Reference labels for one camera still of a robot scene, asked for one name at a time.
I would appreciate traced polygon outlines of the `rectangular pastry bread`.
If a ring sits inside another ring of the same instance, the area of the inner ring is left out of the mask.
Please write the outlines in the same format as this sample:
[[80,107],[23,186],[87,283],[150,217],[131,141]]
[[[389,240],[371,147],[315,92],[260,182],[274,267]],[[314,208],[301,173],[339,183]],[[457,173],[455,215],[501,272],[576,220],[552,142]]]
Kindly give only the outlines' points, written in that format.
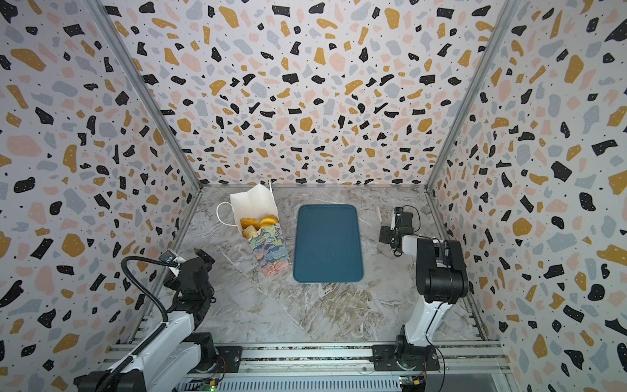
[[243,230],[243,236],[246,240],[250,240],[252,238],[257,237],[260,234],[260,230],[254,227],[254,225],[248,226]]

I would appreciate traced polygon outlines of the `floral paper bag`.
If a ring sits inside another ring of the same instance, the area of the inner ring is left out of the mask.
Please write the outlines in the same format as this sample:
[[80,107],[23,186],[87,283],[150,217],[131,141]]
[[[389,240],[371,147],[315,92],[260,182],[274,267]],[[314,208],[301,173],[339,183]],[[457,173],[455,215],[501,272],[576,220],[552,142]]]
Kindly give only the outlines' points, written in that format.
[[264,276],[275,275],[288,267],[287,242],[271,183],[256,184],[247,191],[231,194],[229,201],[217,205],[216,214],[222,225],[238,229]]

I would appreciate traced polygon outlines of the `large seeded oval bread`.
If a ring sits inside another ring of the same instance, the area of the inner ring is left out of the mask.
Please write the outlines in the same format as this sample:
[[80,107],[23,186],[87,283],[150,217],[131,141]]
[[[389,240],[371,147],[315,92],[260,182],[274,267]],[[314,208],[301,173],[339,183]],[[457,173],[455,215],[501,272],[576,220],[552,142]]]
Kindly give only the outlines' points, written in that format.
[[254,218],[243,218],[240,220],[240,224],[244,230],[246,230],[249,226],[252,226],[255,230],[259,230],[261,221]]

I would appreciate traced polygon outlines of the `small striped bun top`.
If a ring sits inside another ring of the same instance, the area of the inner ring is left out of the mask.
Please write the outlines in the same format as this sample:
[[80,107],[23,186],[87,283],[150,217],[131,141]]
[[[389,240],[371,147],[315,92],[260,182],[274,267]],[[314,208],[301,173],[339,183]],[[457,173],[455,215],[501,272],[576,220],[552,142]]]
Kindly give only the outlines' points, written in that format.
[[268,215],[259,221],[259,227],[265,228],[271,225],[277,225],[277,223],[279,223],[279,219],[277,217]]

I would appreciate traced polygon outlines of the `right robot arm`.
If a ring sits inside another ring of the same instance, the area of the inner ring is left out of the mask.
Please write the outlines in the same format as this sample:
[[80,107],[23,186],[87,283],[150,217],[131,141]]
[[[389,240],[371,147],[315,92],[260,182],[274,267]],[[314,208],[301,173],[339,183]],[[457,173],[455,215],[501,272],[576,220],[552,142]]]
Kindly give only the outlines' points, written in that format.
[[436,351],[434,333],[450,308],[467,296],[470,283],[460,242],[419,235],[413,227],[419,213],[410,208],[394,209],[391,224],[380,227],[379,240],[394,256],[409,256],[414,262],[419,298],[396,338],[394,355],[398,366],[415,370],[426,366]]

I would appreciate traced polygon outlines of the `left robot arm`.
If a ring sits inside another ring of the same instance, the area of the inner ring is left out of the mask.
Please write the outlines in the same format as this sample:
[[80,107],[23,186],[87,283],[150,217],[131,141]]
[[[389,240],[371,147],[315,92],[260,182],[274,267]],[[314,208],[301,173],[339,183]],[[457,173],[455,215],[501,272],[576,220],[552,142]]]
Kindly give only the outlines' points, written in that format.
[[[217,374],[225,362],[211,333],[197,328],[216,302],[209,272],[215,260],[201,249],[186,260],[172,251],[153,260],[126,256],[121,261],[127,280],[154,303],[161,322],[132,351],[104,371],[76,377],[79,391],[174,391],[189,372]],[[134,274],[129,263],[148,263],[168,269],[163,285],[174,291],[167,308]]]

